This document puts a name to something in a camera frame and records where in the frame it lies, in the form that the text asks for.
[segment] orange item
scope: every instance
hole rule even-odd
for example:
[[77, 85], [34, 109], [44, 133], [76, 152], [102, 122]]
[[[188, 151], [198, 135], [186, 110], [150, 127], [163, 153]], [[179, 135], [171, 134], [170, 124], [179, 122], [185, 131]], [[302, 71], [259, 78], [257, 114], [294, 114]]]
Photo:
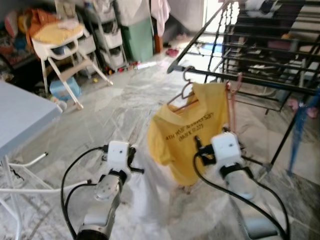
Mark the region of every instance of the orange item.
[[158, 36], [157, 34], [154, 36], [154, 42], [155, 42], [155, 53], [159, 54], [164, 49], [164, 43], [162, 41], [162, 37]]
[[27, 13], [32, 14], [31, 25], [26, 32], [26, 42], [33, 49], [33, 44], [31, 38], [46, 24], [58, 22], [53, 14], [48, 13], [40, 8], [34, 8], [27, 11]]

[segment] pink cloth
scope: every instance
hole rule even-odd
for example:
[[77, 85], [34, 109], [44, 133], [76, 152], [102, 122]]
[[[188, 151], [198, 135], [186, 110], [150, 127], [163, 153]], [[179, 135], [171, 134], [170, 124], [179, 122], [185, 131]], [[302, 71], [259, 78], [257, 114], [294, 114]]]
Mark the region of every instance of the pink cloth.
[[170, 6], [167, 0], [151, 0], [151, 15], [156, 19], [157, 35], [162, 37], [169, 18]]

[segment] baby high chair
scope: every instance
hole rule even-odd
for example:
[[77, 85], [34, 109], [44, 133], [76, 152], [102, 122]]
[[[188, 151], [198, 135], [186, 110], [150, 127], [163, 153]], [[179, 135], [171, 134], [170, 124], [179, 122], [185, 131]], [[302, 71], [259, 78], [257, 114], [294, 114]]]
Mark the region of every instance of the baby high chair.
[[[70, 94], [72, 100], [75, 102], [76, 107], [81, 110], [84, 107], [80, 104], [77, 97], [72, 92], [71, 88], [69, 87], [67, 80], [72, 77], [74, 74], [79, 72], [80, 70], [92, 66], [93, 69], [100, 75], [100, 77], [108, 82], [110, 85], [113, 85], [113, 83], [102, 73], [102, 71], [90, 60], [90, 58], [84, 54], [78, 46], [78, 39], [82, 37], [84, 34], [84, 30], [82, 29], [79, 33], [69, 37], [65, 41], [63, 41], [61, 44], [50, 44], [50, 43], [44, 43], [37, 41], [35, 39], [32, 39], [33, 48], [35, 53], [38, 55], [38, 57], [41, 60], [41, 67], [42, 67], [42, 74], [43, 74], [43, 82], [44, 82], [44, 88], [45, 93], [48, 94], [48, 82], [47, 82], [47, 71], [46, 71], [46, 60], [50, 63], [53, 70], [57, 74], [60, 81], [63, 83], [65, 89]], [[75, 60], [73, 58], [73, 55], [79, 53], [83, 57], [83, 61], [81, 61], [78, 64], [75, 64]], [[71, 57], [73, 67], [60, 72], [57, 65], [55, 64], [54, 60], [63, 60], [68, 57]]]

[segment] yellow seat cushion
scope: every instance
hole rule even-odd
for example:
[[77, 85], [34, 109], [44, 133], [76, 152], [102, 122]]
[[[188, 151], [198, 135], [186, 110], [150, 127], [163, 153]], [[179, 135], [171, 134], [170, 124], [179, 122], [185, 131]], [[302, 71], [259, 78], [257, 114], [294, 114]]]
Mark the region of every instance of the yellow seat cushion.
[[67, 39], [80, 33], [84, 26], [79, 24], [74, 29], [64, 29], [58, 27], [59, 22], [53, 22], [42, 27], [32, 38], [38, 42], [46, 44], [61, 45]]

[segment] pink clothes hanger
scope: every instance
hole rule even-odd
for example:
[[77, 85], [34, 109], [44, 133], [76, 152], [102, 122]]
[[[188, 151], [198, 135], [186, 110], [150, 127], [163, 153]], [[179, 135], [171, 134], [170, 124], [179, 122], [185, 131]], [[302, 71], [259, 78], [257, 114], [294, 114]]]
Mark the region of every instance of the pink clothes hanger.
[[[192, 91], [189, 95], [187, 95], [187, 96], [184, 95], [184, 92], [185, 92], [186, 88], [187, 88], [189, 85], [193, 85], [193, 84], [194, 84], [194, 83], [191, 81], [191, 79], [186, 79], [186, 72], [187, 72], [189, 69], [194, 69], [194, 68], [195, 68], [194, 66], [187, 66], [187, 67], [184, 69], [184, 71], [183, 71], [183, 80], [185, 80], [185, 81], [187, 82], [187, 84], [184, 85], [184, 87], [182, 88], [182, 91], [181, 91], [178, 95], [176, 95], [176, 96], [173, 97], [170, 101], [167, 102], [168, 105], [171, 104], [174, 100], [176, 100], [176, 99], [179, 98], [179, 97], [181, 97], [181, 99], [187, 99], [187, 98], [192, 97], [192, 96], [195, 95], [195, 93], [194, 93], [193, 91]], [[186, 107], [190, 106], [191, 104], [194, 104], [194, 103], [196, 103], [196, 102], [198, 102], [198, 101], [199, 101], [199, 100], [196, 99], [196, 100], [194, 100], [194, 101], [192, 101], [192, 102], [190, 102], [190, 103], [187, 103], [186, 105], [183, 105], [183, 106], [175, 109], [173, 112], [176, 113], [177, 111], [179, 111], [179, 110], [181, 110], [181, 109], [184, 109], [184, 108], [186, 108]]]
[[228, 99], [228, 91], [231, 93], [231, 107], [228, 104], [228, 120], [229, 120], [229, 127], [230, 127], [230, 131], [233, 133], [236, 133], [236, 109], [235, 109], [235, 103], [236, 103], [236, 94], [239, 91], [239, 89], [241, 88], [242, 85], [242, 78], [243, 78], [243, 73], [239, 72], [238, 73], [238, 77], [237, 77], [237, 84], [236, 84], [236, 88], [232, 88], [231, 82], [228, 80], [226, 81], [225, 84], [225, 90], [226, 90], [226, 101], [227, 103], [229, 102]]

